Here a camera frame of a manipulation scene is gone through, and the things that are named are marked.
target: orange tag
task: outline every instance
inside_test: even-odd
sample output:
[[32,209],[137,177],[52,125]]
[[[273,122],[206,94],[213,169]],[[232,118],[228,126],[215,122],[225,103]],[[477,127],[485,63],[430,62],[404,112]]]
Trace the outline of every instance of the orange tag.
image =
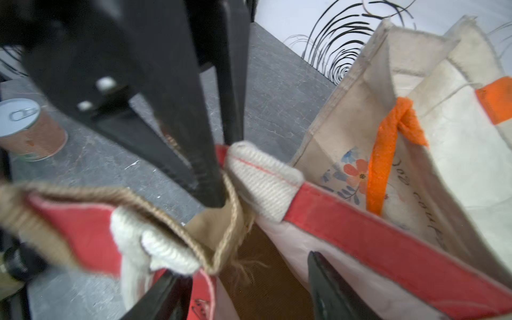
[[494,124],[512,118],[512,78],[499,78],[475,92]]

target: red bag trim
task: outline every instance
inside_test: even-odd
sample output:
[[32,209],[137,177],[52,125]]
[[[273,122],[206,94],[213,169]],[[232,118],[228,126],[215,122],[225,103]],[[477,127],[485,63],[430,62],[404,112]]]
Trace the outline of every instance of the red bag trim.
[[336,246],[450,318],[512,312],[512,291],[308,182],[284,220]]

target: gray table surface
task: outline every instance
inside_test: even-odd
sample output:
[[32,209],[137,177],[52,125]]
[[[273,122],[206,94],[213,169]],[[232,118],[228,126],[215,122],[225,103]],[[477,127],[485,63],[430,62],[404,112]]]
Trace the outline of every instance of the gray table surface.
[[[214,70],[201,74],[213,136],[222,142]],[[43,180],[68,186],[126,186],[181,222],[201,205],[151,164],[115,145],[49,105],[29,79],[3,82],[3,99],[29,98],[68,132],[65,147],[39,162],[12,157],[15,181]],[[263,151],[289,161],[334,85],[258,24],[252,24],[247,78],[245,137]],[[142,96],[132,107],[152,122]],[[125,313],[116,280],[50,268],[28,285],[32,318],[118,319]]]

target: tin can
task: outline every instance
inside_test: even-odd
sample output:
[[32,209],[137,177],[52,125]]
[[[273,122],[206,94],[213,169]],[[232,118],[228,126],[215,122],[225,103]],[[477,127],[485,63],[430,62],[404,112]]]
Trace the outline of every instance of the tin can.
[[53,156],[64,147],[68,134],[34,100],[0,102],[0,146],[26,161]]

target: orange ribbon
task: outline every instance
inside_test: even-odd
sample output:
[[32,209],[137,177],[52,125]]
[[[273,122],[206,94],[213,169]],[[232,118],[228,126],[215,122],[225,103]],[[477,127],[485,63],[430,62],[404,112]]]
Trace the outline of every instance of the orange ribbon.
[[394,108],[380,123],[368,165],[366,210],[378,216],[384,205],[398,132],[412,143],[429,146],[413,109],[413,102],[409,98],[398,97]]

